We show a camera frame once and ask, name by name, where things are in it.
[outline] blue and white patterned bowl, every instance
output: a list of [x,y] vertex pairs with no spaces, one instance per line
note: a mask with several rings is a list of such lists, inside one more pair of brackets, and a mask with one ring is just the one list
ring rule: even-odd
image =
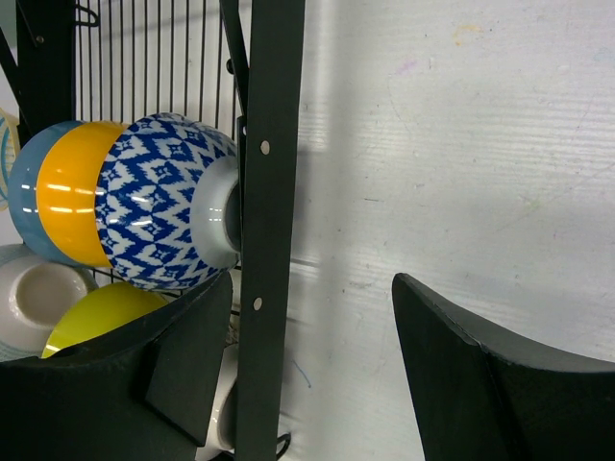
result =
[[234,143],[173,113],[138,120],[103,164],[96,223],[113,269],[139,288],[186,289],[235,266]]

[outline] yellow bowl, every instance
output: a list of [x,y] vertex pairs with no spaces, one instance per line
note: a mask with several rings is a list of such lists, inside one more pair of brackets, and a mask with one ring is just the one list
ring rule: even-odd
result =
[[126,126],[89,122],[51,148],[37,179],[37,207],[45,232],[65,255],[94,267],[111,267],[98,238],[96,183],[109,149]]
[[127,282],[92,291],[61,318],[47,340],[42,358],[119,328],[167,304],[159,294]]

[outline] black cable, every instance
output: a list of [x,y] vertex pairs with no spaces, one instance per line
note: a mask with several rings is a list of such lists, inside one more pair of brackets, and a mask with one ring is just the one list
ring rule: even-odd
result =
[[[282,449],[278,451],[278,454],[276,455],[276,459],[282,459],[282,457],[286,454],[286,452],[290,448],[291,441],[292,441],[292,436],[290,435],[290,432],[287,432],[284,435],[281,435],[280,437],[278,437],[278,445],[281,443],[284,443],[284,445]],[[230,456],[231,459],[234,459],[234,454],[232,454],[230,451],[224,451],[224,454],[226,454],[227,456]]]

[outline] bowl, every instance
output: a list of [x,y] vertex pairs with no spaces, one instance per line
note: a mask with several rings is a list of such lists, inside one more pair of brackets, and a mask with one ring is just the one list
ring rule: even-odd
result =
[[56,323],[94,288],[85,269],[49,262],[25,245],[0,247],[0,361],[40,356]]
[[83,122],[61,122],[35,134],[15,159],[9,179],[9,212],[24,243],[51,261],[68,265],[79,263],[51,241],[40,222],[37,208],[37,178],[40,165],[53,145]]
[[166,304],[158,293],[139,290],[125,281],[99,288],[64,314],[49,336],[42,358],[122,327]]
[[234,143],[181,115],[150,115],[111,148],[96,192],[98,234],[119,276],[187,289],[234,267],[240,247]]
[[0,109],[0,211],[9,203],[9,175],[19,154],[19,120]]
[[111,267],[98,239],[94,197],[109,149],[125,126],[88,122],[51,148],[37,180],[40,222],[65,255],[92,267]]
[[239,347],[228,346],[222,354],[220,374],[213,397],[207,441],[196,450],[195,461],[210,461],[222,451],[234,449],[237,410]]

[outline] geometric pattern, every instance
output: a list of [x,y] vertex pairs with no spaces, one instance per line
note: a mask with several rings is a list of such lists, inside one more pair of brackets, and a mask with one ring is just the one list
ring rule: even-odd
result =
[[122,279],[179,290],[228,269],[201,260],[189,227],[194,187],[225,156],[236,156],[230,138],[174,113],[142,118],[117,139],[98,178],[95,212],[103,249]]

